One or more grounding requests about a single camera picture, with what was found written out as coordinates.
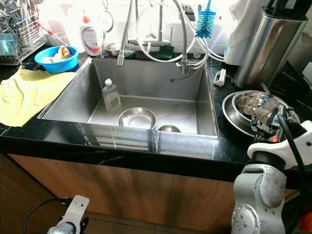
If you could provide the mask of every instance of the yellow cloth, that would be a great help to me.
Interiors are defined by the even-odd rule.
[[[74,76],[74,72],[51,74],[19,69],[0,84],[0,122],[11,127],[23,126],[56,99]]]

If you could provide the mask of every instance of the dish towel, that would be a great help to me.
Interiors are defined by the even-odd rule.
[[[19,69],[0,83],[0,123],[23,126],[43,107],[56,99],[76,73],[50,74]]]
[[[260,9],[267,5],[268,0],[237,0],[229,11],[237,25],[230,35],[226,48],[225,62],[241,65],[242,57],[253,31]]]

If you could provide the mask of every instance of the red component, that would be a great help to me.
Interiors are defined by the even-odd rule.
[[[279,137],[278,137],[278,136],[273,136],[273,137],[271,137],[271,142],[273,142],[273,143],[277,143],[278,140],[279,140]]]
[[[90,23],[90,19],[87,16],[83,16],[82,20],[84,23]]]
[[[307,213],[301,218],[300,230],[303,232],[312,232],[312,212]]]
[[[50,31],[49,29],[45,28],[41,23],[37,22],[37,24],[43,28],[45,31],[47,31],[49,34],[54,35],[54,33],[52,31]]]

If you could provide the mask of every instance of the stainless steel sink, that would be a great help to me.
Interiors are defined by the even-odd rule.
[[[101,90],[106,79],[120,89],[121,110],[108,113]],[[207,70],[181,75],[174,63],[89,58],[76,78],[39,118],[117,126],[119,115],[132,107],[145,107],[156,116],[157,130],[174,125],[182,133],[217,135]]]

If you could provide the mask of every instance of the small metal bowl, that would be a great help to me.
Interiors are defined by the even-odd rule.
[[[156,117],[153,112],[143,107],[125,110],[118,118],[119,127],[154,129]]]
[[[107,44],[104,49],[110,56],[118,56],[121,44],[118,42]]]
[[[158,131],[165,131],[165,132],[172,132],[172,133],[180,133],[180,129],[173,125],[163,125],[160,128],[158,128]]]

